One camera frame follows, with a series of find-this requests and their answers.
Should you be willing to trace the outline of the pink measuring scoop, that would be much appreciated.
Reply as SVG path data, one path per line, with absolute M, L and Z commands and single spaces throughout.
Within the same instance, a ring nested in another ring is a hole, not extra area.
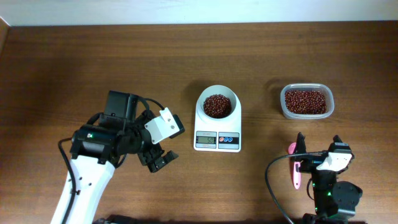
M 296 147 L 296 143 L 293 142 L 289 148 L 288 153 L 292 155 L 294 153 Z M 298 190 L 301 186 L 301 173 L 299 172 L 300 162 L 295 161 L 293 157 L 290 158 L 290 176 L 292 179 L 293 186 L 296 190 Z

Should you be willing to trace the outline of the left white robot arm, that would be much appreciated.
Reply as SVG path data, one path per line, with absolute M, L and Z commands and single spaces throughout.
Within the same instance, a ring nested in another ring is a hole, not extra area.
M 156 173 L 178 155 L 165 152 L 160 142 L 185 130 L 180 118 L 166 107 L 156 116 L 149 98 L 110 91 L 103 112 L 93 115 L 69 138 L 68 157 L 58 148 L 68 170 L 52 223 L 91 223 L 114 171 L 127 155 L 135 154 L 149 172 Z

